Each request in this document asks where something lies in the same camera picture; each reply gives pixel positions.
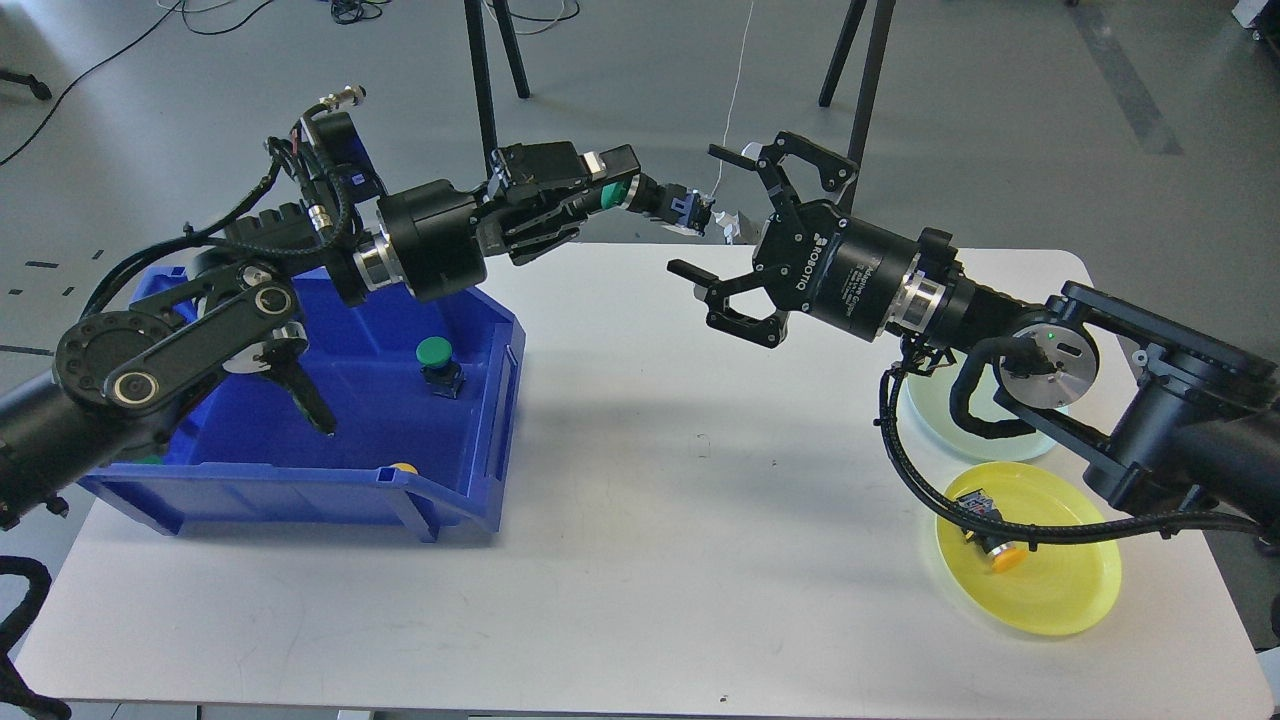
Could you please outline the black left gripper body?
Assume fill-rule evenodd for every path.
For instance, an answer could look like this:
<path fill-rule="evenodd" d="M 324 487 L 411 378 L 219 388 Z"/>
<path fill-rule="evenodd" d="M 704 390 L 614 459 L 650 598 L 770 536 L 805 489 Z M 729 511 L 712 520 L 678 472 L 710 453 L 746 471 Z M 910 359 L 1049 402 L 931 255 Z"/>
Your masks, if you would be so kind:
<path fill-rule="evenodd" d="M 376 201 L 376 287 L 404 284 L 416 300 L 426 302 L 480 284 L 486 278 L 486 259 L 506 255 L 503 217 L 575 195 L 602 195 L 603 188 L 499 201 L 486 196 L 486 186 L 460 191 L 448 179 L 436 179 L 385 195 Z"/>

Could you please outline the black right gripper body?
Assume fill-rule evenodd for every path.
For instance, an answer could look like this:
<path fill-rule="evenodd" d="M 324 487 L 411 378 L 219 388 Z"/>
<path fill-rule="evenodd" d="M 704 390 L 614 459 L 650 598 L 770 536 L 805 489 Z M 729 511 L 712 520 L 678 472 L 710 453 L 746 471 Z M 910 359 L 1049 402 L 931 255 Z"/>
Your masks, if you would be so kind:
<path fill-rule="evenodd" d="M 817 200 L 797 206 L 796 224 L 768 223 L 753 261 L 788 268 L 765 286 L 777 309 L 873 341 L 919 252 L 916 242 Z"/>

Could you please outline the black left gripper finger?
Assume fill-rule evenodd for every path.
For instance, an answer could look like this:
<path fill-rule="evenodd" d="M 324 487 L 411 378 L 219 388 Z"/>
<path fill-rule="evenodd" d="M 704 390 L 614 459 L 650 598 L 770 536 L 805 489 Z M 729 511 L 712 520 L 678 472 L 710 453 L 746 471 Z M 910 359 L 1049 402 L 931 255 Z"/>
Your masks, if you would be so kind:
<path fill-rule="evenodd" d="M 591 214 L 602 210 L 600 195 L 575 195 L 545 208 L 512 211 L 500 219 L 500 242 L 521 266 L 573 240 Z"/>
<path fill-rule="evenodd" d="M 486 196 L 499 201 L 531 201 L 543 195 L 603 188 L 630 181 L 641 167 L 625 143 L 599 152 L 577 152 L 571 142 L 513 143 L 492 154 Z"/>

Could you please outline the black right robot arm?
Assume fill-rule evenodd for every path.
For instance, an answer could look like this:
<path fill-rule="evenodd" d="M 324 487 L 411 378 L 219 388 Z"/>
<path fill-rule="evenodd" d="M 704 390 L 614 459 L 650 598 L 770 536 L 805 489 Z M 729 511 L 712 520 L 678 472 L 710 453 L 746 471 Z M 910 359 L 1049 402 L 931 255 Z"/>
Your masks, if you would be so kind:
<path fill-rule="evenodd" d="M 707 323 L 774 347 L 791 313 L 860 340 L 891 334 L 900 359 L 882 375 L 877 425 L 896 473 L 936 515 L 980 537 L 1085 544 L 1184 529 L 1277 541 L 1277 365 L 1089 286 L 1069 281 L 1042 302 L 975 283 L 950 237 L 909 240 L 828 200 L 803 201 L 783 163 L 812 164 L 841 190 L 854 161 L 781 132 L 751 155 L 713 158 L 756 174 L 771 200 L 751 270 L 721 279 L 690 263 Z M 1079 527 L 1000 520 L 946 498 L 916 470 L 899 433 L 909 375 L 959 359 L 948 411 L 987 439 L 1042 432 L 1084 461 L 1083 480 L 1123 519 Z"/>

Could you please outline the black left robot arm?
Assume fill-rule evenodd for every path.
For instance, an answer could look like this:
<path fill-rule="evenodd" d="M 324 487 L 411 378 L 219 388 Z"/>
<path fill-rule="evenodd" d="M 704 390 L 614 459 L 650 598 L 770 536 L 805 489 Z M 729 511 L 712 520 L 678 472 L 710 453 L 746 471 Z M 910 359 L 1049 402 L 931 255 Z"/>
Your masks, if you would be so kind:
<path fill-rule="evenodd" d="M 320 97 L 288 138 L 270 138 L 264 178 L 224 218 L 114 266 L 55 345 L 47 372 L 3 396 L 3 528 L 109 462 L 165 448 L 179 421 L 246 356 L 324 434 L 337 420 L 306 375 L 293 279 L 324 269 L 362 304 L 401 284 L 433 301 L 486 279 L 486 260 L 530 263 L 621 204 L 639 177 L 628 145 L 486 146 L 488 181 L 388 193 L 349 109 L 361 86 Z"/>

